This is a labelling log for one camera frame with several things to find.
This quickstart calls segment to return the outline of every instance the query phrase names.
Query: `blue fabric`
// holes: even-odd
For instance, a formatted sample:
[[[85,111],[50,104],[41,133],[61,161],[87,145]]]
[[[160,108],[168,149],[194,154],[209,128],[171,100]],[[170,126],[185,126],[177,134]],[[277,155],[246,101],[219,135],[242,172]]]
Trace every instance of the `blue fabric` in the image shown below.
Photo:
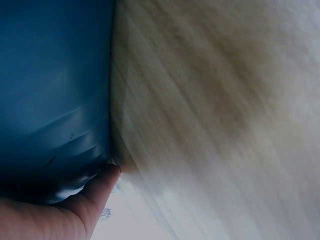
[[[57,191],[109,158],[113,10],[113,0],[1,1],[1,179]]]

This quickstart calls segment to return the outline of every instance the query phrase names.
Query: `wood grain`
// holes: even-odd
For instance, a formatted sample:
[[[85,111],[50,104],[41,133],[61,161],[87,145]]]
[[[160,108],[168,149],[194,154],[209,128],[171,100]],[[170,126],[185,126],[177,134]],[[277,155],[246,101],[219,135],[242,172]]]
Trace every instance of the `wood grain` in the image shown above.
[[[319,1],[118,0],[112,42],[119,185],[155,237],[320,239]]]

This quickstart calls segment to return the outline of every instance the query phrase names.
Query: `hand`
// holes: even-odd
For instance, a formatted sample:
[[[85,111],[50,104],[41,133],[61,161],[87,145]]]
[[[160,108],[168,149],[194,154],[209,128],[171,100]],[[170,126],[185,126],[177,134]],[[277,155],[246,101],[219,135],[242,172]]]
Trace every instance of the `hand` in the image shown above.
[[[108,164],[81,192],[52,206],[0,198],[0,239],[89,240],[119,176]]]

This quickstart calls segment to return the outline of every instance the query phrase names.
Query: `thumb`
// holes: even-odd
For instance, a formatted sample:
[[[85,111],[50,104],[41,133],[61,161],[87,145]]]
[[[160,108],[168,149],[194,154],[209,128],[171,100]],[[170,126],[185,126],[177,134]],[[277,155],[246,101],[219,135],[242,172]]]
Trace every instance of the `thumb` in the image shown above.
[[[97,176],[87,182],[82,191],[54,206],[76,214],[82,221],[87,236],[91,235],[119,176],[119,167],[107,164]]]

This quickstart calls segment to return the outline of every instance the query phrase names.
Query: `wooden surface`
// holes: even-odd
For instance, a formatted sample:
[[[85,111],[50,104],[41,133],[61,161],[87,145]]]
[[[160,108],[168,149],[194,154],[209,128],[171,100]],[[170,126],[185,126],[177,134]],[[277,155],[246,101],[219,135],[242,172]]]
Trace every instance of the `wooden surface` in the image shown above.
[[[320,239],[320,1],[116,2],[111,126],[137,221]]]

